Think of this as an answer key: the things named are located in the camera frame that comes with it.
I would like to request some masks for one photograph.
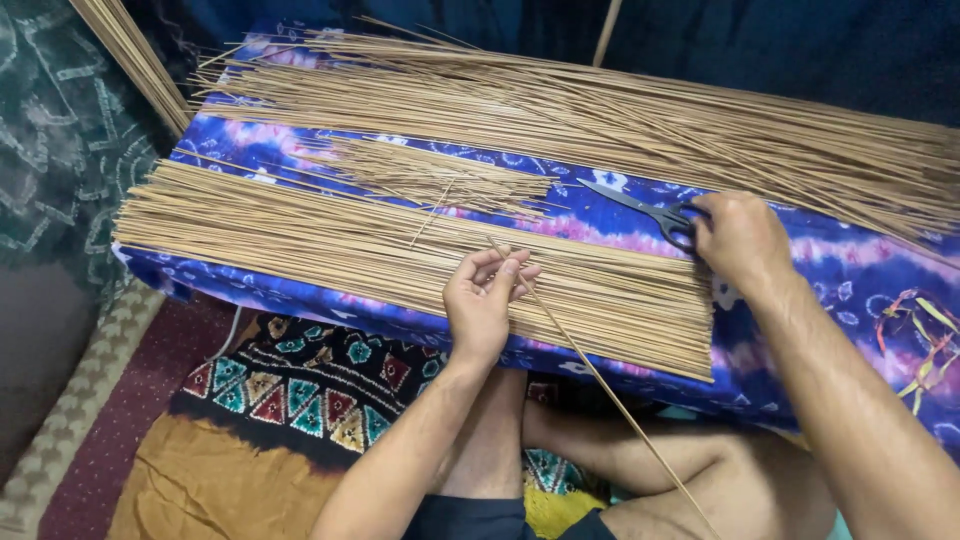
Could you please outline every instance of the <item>scissors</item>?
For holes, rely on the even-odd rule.
[[[586,180],[581,180],[579,178],[577,179],[577,182],[589,187],[608,199],[613,199],[617,203],[630,207],[634,210],[640,210],[641,212],[654,218],[657,223],[660,224],[660,233],[663,234],[663,239],[669,242],[670,245],[688,255],[693,255],[695,253],[696,250],[693,244],[693,236],[696,233],[696,229],[693,227],[693,222],[690,220],[690,218],[686,217],[681,212],[684,210],[693,211],[699,215],[709,218],[710,214],[706,210],[701,209],[693,203],[687,202],[675,203],[662,209],[653,205],[641,203],[637,199],[624,195],[616,189],[606,187],[605,185],[587,182]],[[680,239],[675,237],[674,234],[679,238],[685,237],[687,242],[682,242]]]

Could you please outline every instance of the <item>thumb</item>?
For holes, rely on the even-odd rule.
[[[493,286],[487,296],[501,304],[506,304],[510,300],[510,293],[514,290],[514,281],[516,280],[516,271],[520,268],[520,263],[515,258],[508,258],[500,265],[493,277]]]
[[[713,239],[713,231],[707,225],[707,220],[697,216],[693,218],[694,246],[697,248],[697,254],[704,257],[709,252],[710,241]]]

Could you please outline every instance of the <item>purple tie-dye fabric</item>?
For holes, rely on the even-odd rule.
[[[293,38],[299,35],[295,29],[275,23],[260,26],[257,31]],[[271,61],[317,66],[315,56],[290,50],[290,42],[293,41],[287,38],[251,34],[249,45],[237,56],[251,58],[276,53],[269,57]],[[351,135],[241,123],[198,114],[179,148],[244,168],[179,152],[171,158],[252,181],[298,187],[264,174],[269,173],[323,187],[325,181],[279,165],[309,167],[308,162],[291,157],[316,152],[299,145],[299,137],[328,134]],[[381,138],[515,170],[558,176],[564,184],[576,184],[578,178],[595,181],[657,206],[705,192],[552,160],[399,136]],[[546,201],[570,210],[551,211],[554,219],[536,224],[457,209],[448,209],[446,213],[643,253],[684,257],[663,241],[652,219],[590,190],[558,185]],[[814,212],[773,208],[790,235],[794,264],[809,280],[821,304],[893,389],[901,391],[905,406],[914,411],[955,460],[960,460],[960,366],[952,362],[960,356],[960,338],[954,338],[950,328],[951,324],[957,326],[951,314],[960,310],[960,238],[932,235],[931,246],[941,255],[925,255],[882,234]],[[138,278],[174,297],[185,298],[191,289],[201,290],[240,306],[334,321],[424,346],[448,349],[450,345],[442,317],[225,265],[130,248],[114,248],[114,252]],[[619,391],[744,422],[796,430],[790,403],[762,336],[757,334],[750,310],[735,289],[716,278],[713,294],[714,384],[598,356],[592,356],[591,361]],[[918,299],[928,301],[947,322],[924,310]],[[500,364],[591,379],[572,351],[516,335],[510,337]]]

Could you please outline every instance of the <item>black shorts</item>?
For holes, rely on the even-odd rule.
[[[533,540],[523,499],[462,499],[427,495],[402,540]],[[616,540],[593,509],[560,540]]]

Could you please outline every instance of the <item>leg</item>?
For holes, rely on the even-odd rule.
[[[466,499],[523,496],[520,426],[527,372],[493,368],[430,493]]]
[[[645,431],[723,538],[827,537],[836,507],[809,454],[763,431],[666,423],[647,423]],[[711,538],[626,422],[571,417],[528,403],[523,442],[638,496],[600,514],[617,538]]]

